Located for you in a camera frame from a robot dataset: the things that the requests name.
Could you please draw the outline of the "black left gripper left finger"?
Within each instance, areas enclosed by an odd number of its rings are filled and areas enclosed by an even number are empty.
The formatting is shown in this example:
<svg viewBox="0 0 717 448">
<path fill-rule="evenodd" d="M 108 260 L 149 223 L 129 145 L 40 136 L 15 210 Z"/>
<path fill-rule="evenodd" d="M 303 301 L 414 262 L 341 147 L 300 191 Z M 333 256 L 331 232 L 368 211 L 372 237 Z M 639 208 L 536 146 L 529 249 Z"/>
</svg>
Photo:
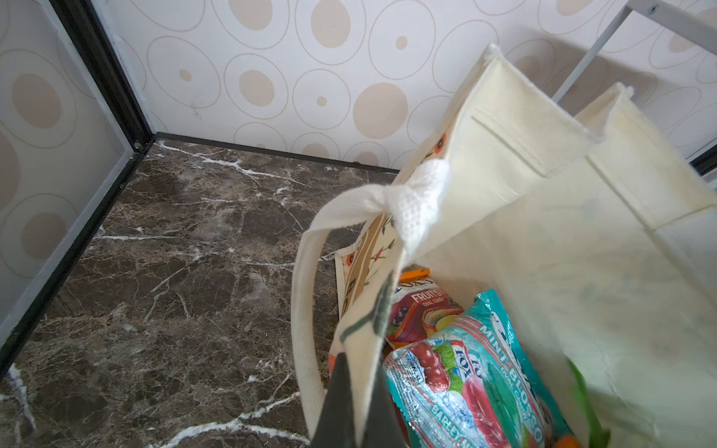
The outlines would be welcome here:
<svg viewBox="0 0 717 448">
<path fill-rule="evenodd" d="M 311 448 L 356 447 L 350 372 L 345 353 L 335 360 Z"/>
</svg>

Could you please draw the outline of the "orange toy carrot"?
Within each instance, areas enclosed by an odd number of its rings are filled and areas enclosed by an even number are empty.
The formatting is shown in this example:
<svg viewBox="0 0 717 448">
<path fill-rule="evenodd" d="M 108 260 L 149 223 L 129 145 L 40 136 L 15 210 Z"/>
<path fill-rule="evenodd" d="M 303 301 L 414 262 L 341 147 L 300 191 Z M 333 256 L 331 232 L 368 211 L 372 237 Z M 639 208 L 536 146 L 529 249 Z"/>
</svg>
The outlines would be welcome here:
<svg viewBox="0 0 717 448">
<path fill-rule="evenodd" d="M 587 447 L 608 447 L 612 433 L 599 421 L 586 379 L 576 364 L 570 358 L 564 357 L 554 374 L 551 386 L 568 425 L 578 429 L 583 442 L 587 442 Z"/>
</svg>

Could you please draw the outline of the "orange fruits candy bag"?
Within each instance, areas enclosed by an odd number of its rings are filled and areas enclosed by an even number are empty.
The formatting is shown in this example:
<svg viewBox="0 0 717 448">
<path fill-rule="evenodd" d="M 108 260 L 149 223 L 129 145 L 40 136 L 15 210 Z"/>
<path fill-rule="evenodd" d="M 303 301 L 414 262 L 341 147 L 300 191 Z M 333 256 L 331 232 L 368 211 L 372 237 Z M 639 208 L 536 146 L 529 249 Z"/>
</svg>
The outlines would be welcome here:
<svg viewBox="0 0 717 448">
<path fill-rule="evenodd" d="M 392 349 L 427 339 L 464 312 L 431 278 L 431 270 L 420 268 L 401 275 L 393 295 L 386 340 Z"/>
</svg>

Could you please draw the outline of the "teal mint candy bag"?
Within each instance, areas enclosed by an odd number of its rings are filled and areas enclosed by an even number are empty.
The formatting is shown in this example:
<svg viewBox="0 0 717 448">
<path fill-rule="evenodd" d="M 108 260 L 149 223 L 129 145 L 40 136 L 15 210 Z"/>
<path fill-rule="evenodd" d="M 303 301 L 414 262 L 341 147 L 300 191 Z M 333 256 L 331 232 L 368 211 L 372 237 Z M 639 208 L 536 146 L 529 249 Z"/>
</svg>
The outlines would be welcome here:
<svg viewBox="0 0 717 448">
<path fill-rule="evenodd" d="M 493 289 L 383 372 L 412 447 L 553 447 L 572 433 Z"/>
</svg>

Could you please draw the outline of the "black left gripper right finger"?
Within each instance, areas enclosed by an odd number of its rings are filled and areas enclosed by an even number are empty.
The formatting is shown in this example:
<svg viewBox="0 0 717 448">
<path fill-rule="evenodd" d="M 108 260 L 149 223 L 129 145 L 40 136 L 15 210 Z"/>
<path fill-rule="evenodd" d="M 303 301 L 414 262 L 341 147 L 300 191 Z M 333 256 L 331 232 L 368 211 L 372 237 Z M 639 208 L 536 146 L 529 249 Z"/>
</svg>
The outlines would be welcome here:
<svg viewBox="0 0 717 448">
<path fill-rule="evenodd" d="M 381 367 L 376 370 L 375 385 L 361 447 L 405 447 L 401 426 Z"/>
</svg>

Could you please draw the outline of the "cream canvas grocery bag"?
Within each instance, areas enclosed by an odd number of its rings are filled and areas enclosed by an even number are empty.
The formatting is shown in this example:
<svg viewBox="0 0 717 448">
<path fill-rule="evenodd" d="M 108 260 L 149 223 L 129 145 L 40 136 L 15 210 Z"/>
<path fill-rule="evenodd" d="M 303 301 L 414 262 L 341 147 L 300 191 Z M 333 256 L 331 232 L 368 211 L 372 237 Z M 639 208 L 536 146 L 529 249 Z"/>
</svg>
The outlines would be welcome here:
<svg viewBox="0 0 717 448">
<path fill-rule="evenodd" d="M 631 95 L 571 115 L 489 46 L 391 184 L 319 210 L 291 285 L 310 440 L 345 353 L 361 447 L 393 295 L 428 268 L 464 311 L 498 293 L 555 401 L 570 358 L 608 447 L 715 446 L 716 194 Z"/>
</svg>

